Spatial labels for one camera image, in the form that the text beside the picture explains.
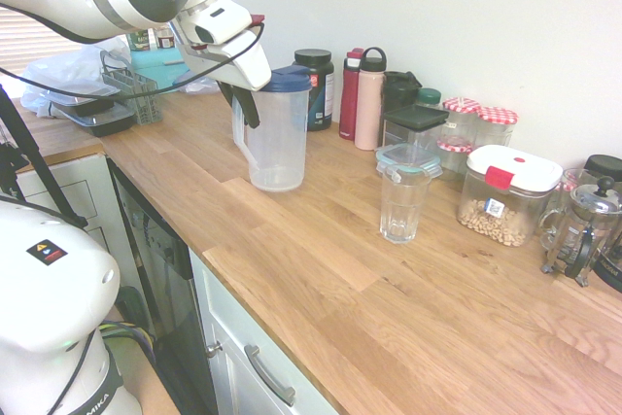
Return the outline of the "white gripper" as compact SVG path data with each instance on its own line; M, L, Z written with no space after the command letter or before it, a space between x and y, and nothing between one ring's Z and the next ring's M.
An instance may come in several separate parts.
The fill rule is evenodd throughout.
M228 105L232 106L235 98L246 124L257 128L259 113L251 90L259 90L269 82L271 69L258 36L248 28L249 24L247 19L173 19L169 22L189 69L195 74L209 71L208 76L217 81Z

